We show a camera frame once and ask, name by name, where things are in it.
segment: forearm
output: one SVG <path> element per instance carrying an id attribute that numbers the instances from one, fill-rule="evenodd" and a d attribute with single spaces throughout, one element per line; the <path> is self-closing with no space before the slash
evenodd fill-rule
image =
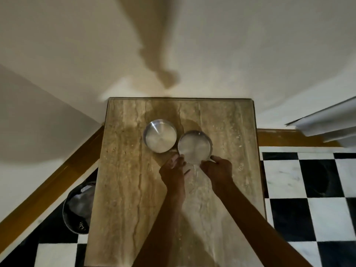
<path id="1" fill-rule="evenodd" d="M 183 200 L 167 194 L 133 267 L 166 267 Z"/>
<path id="2" fill-rule="evenodd" d="M 265 267 L 311 265 L 264 219 L 234 183 L 221 187 L 217 196 Z"/>

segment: white wall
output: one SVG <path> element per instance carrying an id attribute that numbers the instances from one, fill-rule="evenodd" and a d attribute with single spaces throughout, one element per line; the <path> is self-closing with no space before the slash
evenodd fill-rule
<path id="1" fill-rule="evenodd" d="M 356 0 L 0 2 L 0 63 L 98 122 L 110 96 L 253 98 L 280 127 L 354 95 Z"/>
<path id="2" fill-rule="evenodd" d="M 99 127 L 0 65 L 0 221 Z"/>

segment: table top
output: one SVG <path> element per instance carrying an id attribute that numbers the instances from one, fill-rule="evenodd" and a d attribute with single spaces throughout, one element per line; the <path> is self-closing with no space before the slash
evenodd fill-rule
<path id="1" fill-rule="evenodd" d="M 252 100 L 110 98 L 85 266 L 131 266 L 149 234 L 166 195 L 158 170 L 172 155 L 155 154 L 142 140 L 155 119 L 172 122 L 178 138 L 205 132 L 213 154 L 232 162 L 235 184 L 265 216 Z M 197 166 L 193 172 L 170 265 L 262 266 L 208 177 Z"/>

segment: stainless steel bowl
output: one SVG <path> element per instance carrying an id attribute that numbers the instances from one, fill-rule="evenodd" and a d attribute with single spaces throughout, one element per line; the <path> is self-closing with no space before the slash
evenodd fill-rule
<path id="1" fill-rule="evenodd" d="M 146 126 L 143 140 L 150 150 L 156 153 L 167 152 L 177 141 L 177 131 L 170 121 L 157 119 Z"/>
<path id="2" fill-rule="evenodd" d="M 202 131 L 191 130 L 182 135 L 178 141 L 178 152 L 183 154 L 190 164 L 200 164 L 212 154 L 211 139 Z"/>

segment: black and white checkered floor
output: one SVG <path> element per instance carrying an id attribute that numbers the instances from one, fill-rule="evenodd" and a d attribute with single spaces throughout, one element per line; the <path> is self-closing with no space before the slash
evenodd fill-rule
<path id="1" fill-rule="evenodd" d="M 261 160 L 268 222 L 314 267 L 356 266 L 356 153 L 263 152 Z M 66 228 L 62 204 L 0 267 L 83 266 L 87 236 Z"/>

